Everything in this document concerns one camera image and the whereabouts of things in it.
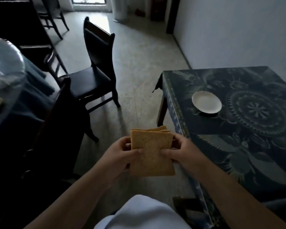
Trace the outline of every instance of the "dining table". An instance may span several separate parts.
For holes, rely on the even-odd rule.
[[[182,134],[277,215],[286,208],[286,82],[267,66],[164,71],[157,124],[168,112]],[[207,91],[218,113],[198,110],[192,96]],[[204,228],[226,225],[206,189],[188,176],[208,216]]]
[[[16,46],[0,38],[0,214],[20,179],[22,157],[55,103],[57,92],[45,78]]]

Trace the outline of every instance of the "right hand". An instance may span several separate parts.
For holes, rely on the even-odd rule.
[[[194,178],[210,160],[190,140],[174,133],[172,149],[163,149],[161,153],[171,159],[178,161]]]

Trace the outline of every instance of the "small white plate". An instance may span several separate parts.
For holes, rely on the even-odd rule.
[[[192,102],[200,111],[214,114],[221,110],[220,99],[211,92],[199,91],[192,96]]]

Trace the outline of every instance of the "patterned tablecloth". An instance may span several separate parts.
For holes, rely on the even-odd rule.
[[[286,83],[266,66],[164,71],[163,89],[177,133],[190,138],[216,165],[260,202],[286,200]],[[214,93],[223,106],[204,114],[191,98]],[[209,220],[224,220],[205,189],[190,182]]]

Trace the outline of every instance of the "chair leg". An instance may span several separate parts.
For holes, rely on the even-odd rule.
[[[112,91],[112,98],[113,98],[113,101],[114,101],[114,103],[116,104],[116,106],[117,106],[118,108],[120,108],[121,105],[120,105],[120,103],[119,103],[119,101],[118,101],[118,92],[116,91],[116,89],[114,89],[114,91]]]
[[[57,28],[57,25],[55,24],[53,18],[50,19],[51,23],[52,23],[52,26],[55,30],[55,32],[57,33],[58,37],[60,37],[61,40],[63,40],[62,36],[60,35],[60,32],[58,31],[58,28]]]
[[[65,17],[64,17],[64,15],[62,14],[62,12],[60,12],[60,17],[61,17],[61,20],[62,20],[62,22],[64,23],[66,29],[69,31],[69,28],[67,27],[67,23],[66,23],[66,21],[65,21]]]
[[[63,64],[63,62],[62,62],[60,56],[58,55],[58,53],[56,53],[56,58],[57,58],[58,62],[60,63],[61,68],[65,71],[66,74],[68,74],[67,69],[66,69],[65,65]]]
[[[93,141],[95,141],[95,142],[98,142],[98,141],[99,141],[99,139],[93,134],[93,131],[92,131],[91,127],[86,128],[85,133],[86,133],[87,136],[88,136],[89,138],[91,138]]]
[[[46,25],[47,25],[48,29],[50,29],[49,20],[45,19],[45,21],[46,21]]]

